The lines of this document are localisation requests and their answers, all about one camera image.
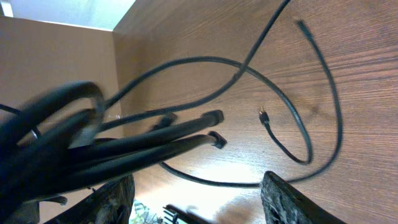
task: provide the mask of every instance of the cable connector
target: cable connector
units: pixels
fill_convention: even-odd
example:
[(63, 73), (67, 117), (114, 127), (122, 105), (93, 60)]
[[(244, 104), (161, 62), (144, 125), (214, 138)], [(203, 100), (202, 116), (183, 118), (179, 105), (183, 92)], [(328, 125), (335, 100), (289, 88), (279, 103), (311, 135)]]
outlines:
[(266, 111), (264, 111), (264, 107), (259, 108), (259, 119), (262, 125), (269, 125), (269, 117)]

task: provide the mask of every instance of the wooden table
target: wooden table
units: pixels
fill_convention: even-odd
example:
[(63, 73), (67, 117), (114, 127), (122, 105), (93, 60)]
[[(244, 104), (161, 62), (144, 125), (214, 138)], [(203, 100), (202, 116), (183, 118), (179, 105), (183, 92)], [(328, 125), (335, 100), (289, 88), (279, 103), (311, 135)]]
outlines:
[[(137, 0), (114, 30), (119, 87), (140, 73), (181, 57), (214, 55), (243, 61), (280, 1)], [(288, 179), (320, 167), (333, 152), (336, 118), (320, 62), (295, 20), (303, 19), (324, 53), (340, 94), (344, 141), (334, 166), (295, 184), (348, 223), (398, 219), (398, 1), (293, 0), (250, 63), (277, 84), (302, 116), (314, 162), (300, 166), (270, 139), (258, 119), (264, 106), (275, 135), (300, 158), (305, 144), (290, 112), (268, 87), (245, 74), (221, 97), (178, 113), (179, 121), (221, 109), (210, 128), (228, 145), (202, 146), (168, 161), (182, 171), (220, 181), (260, 181), (266, 170)], [(199, 99), (231, 78), (215, 63), (161, 72), (122, 100), (123, 115)], [(158, 118), (125, 126), (144, 132)], [(159, 166), (134, 174), (136, 198), (151, 206), (174, 203), (219, 223), (264, 223), (258, 189), (226, 189), (171, 176)]]

